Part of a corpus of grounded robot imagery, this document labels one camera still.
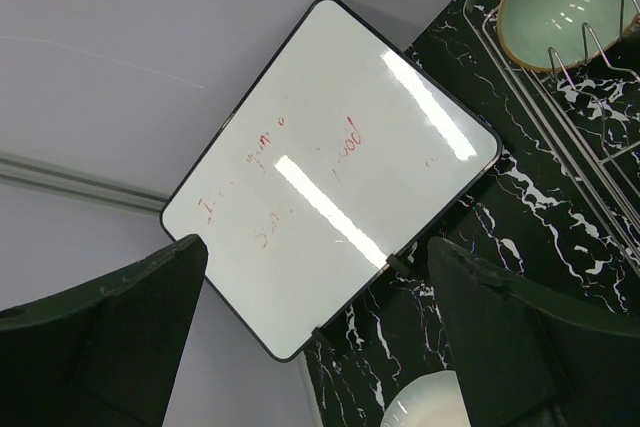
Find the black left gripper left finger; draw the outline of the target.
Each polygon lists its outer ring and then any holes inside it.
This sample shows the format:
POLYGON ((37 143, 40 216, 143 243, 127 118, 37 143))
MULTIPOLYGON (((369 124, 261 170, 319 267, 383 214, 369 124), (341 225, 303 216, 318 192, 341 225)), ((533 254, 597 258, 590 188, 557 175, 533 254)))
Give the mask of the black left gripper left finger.
POLYGON ((160 426, 204 283, 190 234, 1 313, 4 426, 160 426))

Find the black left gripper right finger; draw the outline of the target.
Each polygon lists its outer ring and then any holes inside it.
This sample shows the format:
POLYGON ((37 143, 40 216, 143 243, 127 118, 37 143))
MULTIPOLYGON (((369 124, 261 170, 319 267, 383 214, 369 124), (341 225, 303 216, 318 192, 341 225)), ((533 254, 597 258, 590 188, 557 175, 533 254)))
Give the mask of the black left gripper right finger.
POLYGON ((639 320, 434 237, 428 270, 474 426, 636 426, 639 320))

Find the large white plate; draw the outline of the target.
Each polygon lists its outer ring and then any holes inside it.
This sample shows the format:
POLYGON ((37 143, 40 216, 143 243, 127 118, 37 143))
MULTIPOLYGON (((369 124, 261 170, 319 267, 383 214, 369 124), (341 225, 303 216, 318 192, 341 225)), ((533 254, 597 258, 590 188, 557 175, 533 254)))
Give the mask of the large white plate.
POLYGON ((454 371, 420 376, 404 387, 387 407, 381 427, 470 427, 454 371))

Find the green ceramic bowl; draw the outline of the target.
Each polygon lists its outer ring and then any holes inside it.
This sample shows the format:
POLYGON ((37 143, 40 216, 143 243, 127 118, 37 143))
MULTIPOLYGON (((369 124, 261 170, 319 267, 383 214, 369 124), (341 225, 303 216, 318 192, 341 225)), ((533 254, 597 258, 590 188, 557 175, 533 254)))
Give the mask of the green ceramic bowl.
POLYGON ((508 57, 533 71, 551 69, 548 50, 573 68, 610 48, 639 19, 638 0, 501 0, 497 34, 508 57))

